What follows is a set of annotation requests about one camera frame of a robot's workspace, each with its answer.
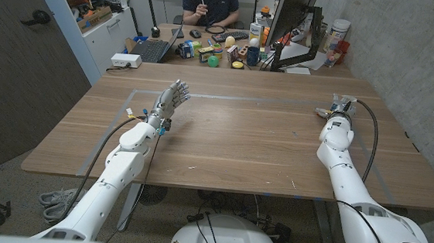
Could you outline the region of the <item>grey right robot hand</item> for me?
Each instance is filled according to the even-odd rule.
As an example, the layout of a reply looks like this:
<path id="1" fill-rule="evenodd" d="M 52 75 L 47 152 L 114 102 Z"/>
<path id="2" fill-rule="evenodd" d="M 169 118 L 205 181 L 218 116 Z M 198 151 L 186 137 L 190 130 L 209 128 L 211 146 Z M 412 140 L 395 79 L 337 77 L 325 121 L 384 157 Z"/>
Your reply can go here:
<path id="1" fill-rule="evenodd" d="M 321 118 L 330 119 L 336 116 L 340 116 L 350 120 L 356 113 L 356 106 L 354 103 L 357 102 L 355 97 L 350 95 L 343 95 L 339 98 L 338 94 L 333 95 L 333 103 L 329 109 L 315 108 L 315 112 Z"/>

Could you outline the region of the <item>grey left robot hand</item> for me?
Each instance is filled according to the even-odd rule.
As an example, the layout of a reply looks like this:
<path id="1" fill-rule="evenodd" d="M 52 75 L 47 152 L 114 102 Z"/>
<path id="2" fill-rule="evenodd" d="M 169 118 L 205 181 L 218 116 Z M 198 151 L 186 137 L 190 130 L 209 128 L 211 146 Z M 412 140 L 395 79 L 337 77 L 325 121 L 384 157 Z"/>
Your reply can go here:
<path id="1" fill-rule="evenodd" d="M 147 123 L 158 128 L 165 120 L 171 119 L 174 110 L 190 99 L 189 86 L 186 82 L 177 80 L 170 84 L 158 98 L 147 118 Z"/>

